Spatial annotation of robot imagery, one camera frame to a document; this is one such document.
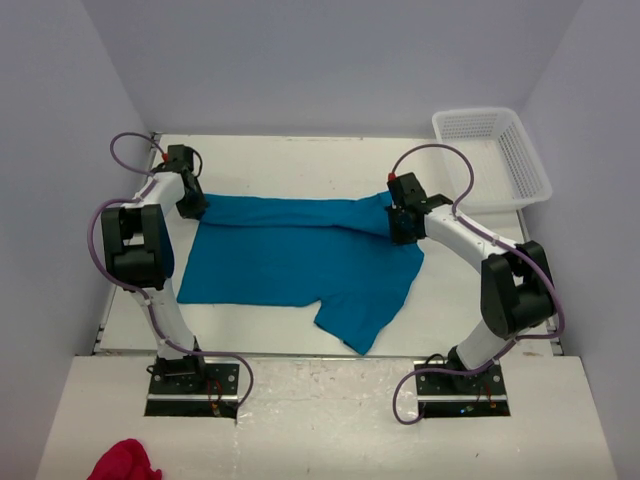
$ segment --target red cloth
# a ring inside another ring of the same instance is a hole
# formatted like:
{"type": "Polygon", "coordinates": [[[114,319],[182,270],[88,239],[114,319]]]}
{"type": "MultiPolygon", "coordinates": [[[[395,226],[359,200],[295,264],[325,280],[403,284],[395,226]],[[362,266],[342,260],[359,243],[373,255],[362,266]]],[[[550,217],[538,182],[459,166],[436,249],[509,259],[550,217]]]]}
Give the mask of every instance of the red cloth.
{"type": "Polygon", "coordinates": [[[142,444],[132,438],[116,443],[105,453],[87,480],[161,480],[153,471],[142,444]]]}

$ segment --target plastic basket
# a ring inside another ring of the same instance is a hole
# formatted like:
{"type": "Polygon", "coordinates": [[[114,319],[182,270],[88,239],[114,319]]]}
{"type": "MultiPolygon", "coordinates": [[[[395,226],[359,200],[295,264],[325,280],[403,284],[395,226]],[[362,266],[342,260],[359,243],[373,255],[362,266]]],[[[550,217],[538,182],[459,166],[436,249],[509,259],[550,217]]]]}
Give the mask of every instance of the plastic basket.
{"type": "MultiPolygon", "coordinates": [[[[540,159],[513,110],[474,108],[433,116],[440,143],[458,148],[471,162],[475,185],[461,203],[467,213],[513,211],[551,197],[551,184],[540,159]]],[[[454,194],[469,183],[464,162],[442,152],[454,194]]]]}

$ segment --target white wall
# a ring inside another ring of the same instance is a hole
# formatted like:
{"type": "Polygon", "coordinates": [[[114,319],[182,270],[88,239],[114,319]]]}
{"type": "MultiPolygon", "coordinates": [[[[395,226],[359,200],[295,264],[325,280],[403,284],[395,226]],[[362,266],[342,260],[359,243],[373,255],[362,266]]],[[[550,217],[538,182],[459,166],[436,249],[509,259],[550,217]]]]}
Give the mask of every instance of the white wall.
{"type": "MultiPolygon", "coordinates": [[[[109,141],[143,123],[79,0],[3,2],[0,63],[0,478],[20,480],[35,476],[71,358],[90,352],[106,299],[87,220],[140,182],[109,141]]],[[[146,158],[140,143],[119,151],[146,158]]]]}
{"type": "Polygon", "coordinates": [[[585,0],[522,118],[553,184],[526,210],[621,480],[640,478],[640,2],[585,0]]]}
{"type": "Polygon", "coordinates": [[[83,0],[147,124],[421,135],[520,109],[581,0],[83,0]]]}

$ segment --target blue t-shirt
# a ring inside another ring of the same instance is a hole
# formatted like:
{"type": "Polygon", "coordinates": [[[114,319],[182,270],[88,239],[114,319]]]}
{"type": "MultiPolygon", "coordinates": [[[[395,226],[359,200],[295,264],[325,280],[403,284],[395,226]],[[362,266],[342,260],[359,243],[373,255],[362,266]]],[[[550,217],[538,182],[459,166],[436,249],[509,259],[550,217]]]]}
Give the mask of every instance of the blue t-shirt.
{"type": "Polygon", "coordinates": [[[361,200],[206,195],[180,303],[302,307],[360,354],[402,308],[422,265],[389,238],[388,193],[361,200]]]}

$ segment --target cable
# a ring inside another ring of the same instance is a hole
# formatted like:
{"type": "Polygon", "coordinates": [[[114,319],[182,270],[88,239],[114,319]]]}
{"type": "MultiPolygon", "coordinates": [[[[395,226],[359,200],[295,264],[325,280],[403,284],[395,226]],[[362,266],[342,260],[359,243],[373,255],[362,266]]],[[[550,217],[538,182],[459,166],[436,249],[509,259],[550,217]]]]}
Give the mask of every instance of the cable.
{"type": "Polygon", "coordinates": [[[149,142],[151,145],[153,145],[153,147],[155,147],[160,152],[160,154],[164,155],[164,150],[162,150],[162,147],[153,138],[151,138],[151,137],[149,137],[147,135],[142,135],[141,133],[137,133],[137,132],[122,132],[122,133],[119,133],[118,135],[116,135],[115,137],[113,137],[111,139],[111,143],[109,144],[109,151],[111,152],[111,156],[113,157],[113,159],[116,161],[116,163],[118,165],[120,165],[121,167],[126,168],[130,172],[139,173],[141,175],[146,175],[147,177],[153,177],[153,173],[152,172],[147,172],[146,170],[140,170],[139,168],[135,168],[135,167],[132,167],[130,165],[127,165],[122,160],[120,160],[118,155],[116,155],[116,151],[115,151],[116,142],[118,140],[120,140],[122,137],[138,137],[138,138],[142,138],[142,139],[146,140],[147,142],[149,142]]]}
{"type": "Polygon", "coordinates": [[[401,424],[403,424],[403,425],[413,425],[415,423],[418,423],[420,420],[422,420],[422,418],[424,418],[424,411],[422,413],[420,413],[416,418],[414,418],[412,420],[403,420],[402,418],[400,418],[400,415],[398,414],[398,405],[397,405],[398,394],[400,393],[400,389],[402,388],[402,386],[410,378],[415,377],[416,375],[424,375],[424,374],[429,374],[429,373],[443,373],[443,374],[447,374],[447,375],[457,375],[457,376],[463,376],[463,377],[469,377],[469,376],[477,375],[479,373],[484,372],[487,368],[489,368],[491,365],[493,365],[494,362],[498,361],[501,357],[503,357],[509,350],[511,350],[513,348],[513,346],[516,344],[516,342],[518,340],[524,340],[524,339],[551,340],[551,339],[554,339],[554,338],[558,338],[560,335],[562,335],[562,333],[564,332],[564,329],[565,329],[564,309],[562,308],[562,304],[560,302],[560,298],[558,297],[558,294],[557,294],[557,292],[556,292],[556,290],[555,290],[555,288],[553,286],[553,283],[551,282],[549,277],[547,277],[547,275],[544,273],[544,271],[533,260],[531,260],[528,256],[526,256],[524,253],[520,252],[519,250],[513,248],[510,245],[507,245],[506,243],[504,243],[503,241],[501,241],[499,239],[494,239],[493,237],[491,237],[487,233],[483,232],[482,230],[480,230],[479,228],[475,227],[473,224],[468,222],[464,217],[458,216],[458,205],[460,205],[460,202],[462,200],[464,200],[467,195],[469,195],[469,193],[471,192],[471,189],[473,188],[473,185],[475,184],[475,174],[474,174],[474,171],[473,171],[473,167],[471,166],[471,162],[464,155],[464,153],[462,153],[460,150],[458,150],[455,147],[452,147],[450,145],[445,145],[445,144],[442,144],[442,143],[427,143],[427,144],[423,144],[423,145],[418,145],[417,147],[414,147],[414,148],[408,150],[407,152],[405,152],[398,159],[398,161],[396,161],[395,165],[393,166],[393,169],[391,170],[391,173],[389,174],[389,179],[395,178],[396,169],[398,168],[398,166],[402,163],[402,161],[405,158],[407,158],[412,153],[417,152],[418,150],[422,150],[422,149],[426,149],[426,148],[442,148],[442,149],[445,149],[445,150],[449,150],[449,151],[455,153],[456,155],[458,155],[464,161],[465,165],[467,166],[467,170],[469,170],[469,185],[467,186],[466,190],[464,192],[462,192],[458,196],[458,198],[456,198],[455,201],[453,202],[453,205],[451,206],[451,212],[453,213],[453,216],[456,218],[456,220],[458,220],[468,230],[472,231],[473,233],[475,233],[479,237],[481,237],[481,238],[483,238],[483,239],[485,239],[485,240],[487,240],[489,242],[495,243],[500,248],[502,248],[502,249],[514,254],[521,261],[523,261],[529,267],[531,267],[531,269],[536,273],[536,275],[538,275],[540,280],[542,280],[542,283],[546,287],[547,291],[549,292],[549,296],[551,297],[551,300],[553,301],[553,304],[554,304],[555,309],[556,309],[556,313],[558,314],[558,328],[556,329],[555,332],[549,333],[549,334],[546,334],[546,335],[520,335],[520,336],[517,336],[512,341],[507,343],[507,345],[505,345],[505,347],[500,352],[498,352],[498,354],[495,357],[493,357],[491,360],[487,361],[484,365],[481,365],[478,368],[474,368],[473,370],[450,370],[450,369],[445,369],[445,368],[427,367],[427,368],[421,368],[419,370],[414,370],[413,372],[408,373],[407,375],[402,377],[400,382],[398,382],[398,385],[396,386],[396,389],[393,392],[393,398],[392,398],[393,415],[396,417],[396,420],[398,422],[400,422],[401,424]]]}
{"type": "Polygon", "coordinates": [[[192,148],[191,150],[193,150],[195,156],[198,157],[198,160],[200,160],[200,168],[198,169],[198,174],[196,175],[196,178],[199,178],[200,174],[202,173],[202,155],[200,155],[200,152],[198,152],[195,148],[192,148]]]}
{"type": "Polygon", "coordinates": [[[151,296],[147,292],[145,292],[142,288],[137,287],[135,285],[129,285],[127,283],[121,282],[120,280],[118,280],[117,278],[112,276],[107,271],[107,269],[104,267],[104,265],[102,265],[102,262],[100,261],[100,257],[98,256],[98,253],[96,251],[95,243],[93,241],[93,236],[94,236],[95,227],[96,227],[96,223],[98,221],[98,218],[100,218],[100,214],[104,211],[104,209],[106,209],[107,207],[109,207],[111,205],[115,205],[115,204],[138,203],[138,202],[140,202],[151,191],[151,189],[153,188],[155,183],[156,183],[155,179],[152,178],[152,180],[151,180],[151,182],[149,182],[149,185],[147,186],[147,188],[144,189],[144,191],[141,193],[140,197],[138,197],[137,200],[130,200],[130,199],[126,199],[126,198],[114,198],[112,200],[107,200],[106,202],[103,202],[102,204],[100,204],[100,206],[95,210],[95,212],[93,212],[93,215],[91,216],[91,219],[89,220],[89,227],[87,229],[87,247],[89,248],[89,255],[91,256],[91,260],[93,260],[93,263],[95,264],[96,268],[102,274],[103,277],[105,277],[111,283],[113,283],[113,284],[115,284],[115,285],[117,285],[119,287],[124,288],[125,290],[130,290],[130,291],[133,291],[133,292],[137,292],[140,295],[142,295],[142,297],[144,298],[144,300],[145,300],[145,302],[147,304],[147,310],[149,311],[149,318],[151,320],[151,326],[152,326],[154,332],[156,333],[156,335],[158,336],[158,338],[161,341],[164,341],[164,343],[167,346],[173,348],[174,350],[176,350],[176,351],[178,351],[180,353],[184,353],[185,355],[194,355],[194,356],[198,356],[198,357],[233,358],[234,360],[237,360],[238,362],[240,362],[240,363],[242,363],[244,365],[244,367],[247,369],[247,372],[249,374],[249,387],[247,388],[247,392],[244,394],[244,397],[242,397],[242,399],[238,402],[238,405],[237,405],[236,409],[239,409],[242,406],[242,404],[247,400],[247,398],[249,398],[249,395],[251,394],[251,391],[253,390],[253,383],[254,383],[253,370],[251,369],[251,366],[249,365],[249,363],[244,358],[242,358],[240,355],[238,355],[237,353],[189,350],[189,349],[186,349],[184,347],[181,347],[180,345],[176,345],[175,343],[173,343],[169,338],[167,338],[167,336],[164,334],[164,332],[162,331],[162,329],[158,325],[158,321],[157,321],[157,318],[156,318],[156,313],[155,313],[155,310],[154,310],[154,307],[153,307],[153,303],[151,302],[151,296]]]}

